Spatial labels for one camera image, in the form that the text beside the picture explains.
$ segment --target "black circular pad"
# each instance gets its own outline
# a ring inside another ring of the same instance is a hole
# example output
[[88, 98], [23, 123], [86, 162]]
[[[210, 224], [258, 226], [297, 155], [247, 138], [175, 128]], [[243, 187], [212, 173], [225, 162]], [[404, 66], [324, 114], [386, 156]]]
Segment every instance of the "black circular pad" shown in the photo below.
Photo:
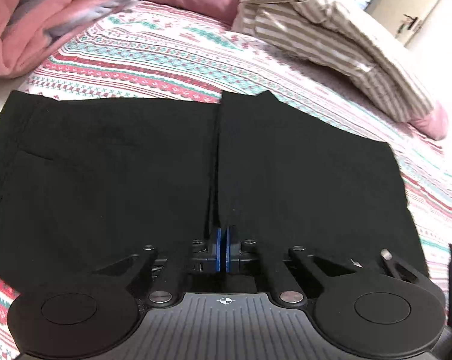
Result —
[[354, 308], [360, 317], [373, 323], [391, 325], [405, 320], [411, 307], [404, 298], [388, 292], [370, 292], [359, 297]]
[[39, 358], [84, 358], [126, 338], [139, 312], [109, 278], [85, 275], [21, 294], [8, 311], [18, 349]]
[[336, 346], [366, 358], [403, 359], [439, 339], [445, 311], [423, 288], [368, 271], [329, 279], [313, 317]]
[[74, 325], [91, 318], [97, 309], [97, 303], [89, 295], [67, 293], [48, 299], [41, 313], [50, 322], [58, 325]]

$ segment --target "pink pillow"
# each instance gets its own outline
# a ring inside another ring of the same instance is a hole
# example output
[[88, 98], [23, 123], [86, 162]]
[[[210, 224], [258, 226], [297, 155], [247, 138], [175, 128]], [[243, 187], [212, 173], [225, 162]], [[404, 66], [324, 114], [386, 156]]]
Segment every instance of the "pink pillow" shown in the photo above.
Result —
[[409, 123], [434, 140], [444, 139], [448, 134], [448, 113], [440, 102], [436, 103], [436, 106], [430, 114], [422, 119], [411, 120]]

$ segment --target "patterned bedsheet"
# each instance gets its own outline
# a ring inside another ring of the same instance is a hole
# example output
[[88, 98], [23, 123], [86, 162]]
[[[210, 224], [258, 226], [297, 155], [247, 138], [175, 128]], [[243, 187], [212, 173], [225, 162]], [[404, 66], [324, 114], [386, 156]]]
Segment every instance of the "patterned bedsheet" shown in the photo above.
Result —
[[[452, 175], [441, 146], [372, 105], [352, 103], [309, 79], [299, 61], [262, 41], [226, 31], [201, 15], [143, 2], [77, 35], [20, 88], [58, 100], [116, 96], [200, 102], [217, 102], [222, 90], [255, 95], [267, 89], [333, 126], [391, 145], [431, 279], [447, 293]], [[18, 354], [6, 327], [16, 295], [0, 280], [0, 359]]]

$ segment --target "striped shirt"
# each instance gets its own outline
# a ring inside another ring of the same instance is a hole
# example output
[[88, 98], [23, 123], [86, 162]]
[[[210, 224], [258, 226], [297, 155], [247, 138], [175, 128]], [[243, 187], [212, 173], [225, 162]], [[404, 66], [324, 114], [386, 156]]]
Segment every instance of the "striped shirt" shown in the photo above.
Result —
[[233, 30], [345, 74], [395, 121], [434, 108], [409, 51], [354, 1], [240, 0]]

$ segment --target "black pants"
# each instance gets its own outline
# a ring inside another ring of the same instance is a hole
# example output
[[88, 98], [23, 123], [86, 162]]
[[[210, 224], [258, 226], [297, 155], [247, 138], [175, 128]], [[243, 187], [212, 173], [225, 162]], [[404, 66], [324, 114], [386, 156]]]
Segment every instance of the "black pants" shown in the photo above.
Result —
[[213, 220], [277, 248], [426, 273], [391, 149], [278, 102], [224, 93], [57, 102], [14, 92], [0, 114], [0, 277], [19, 291]]

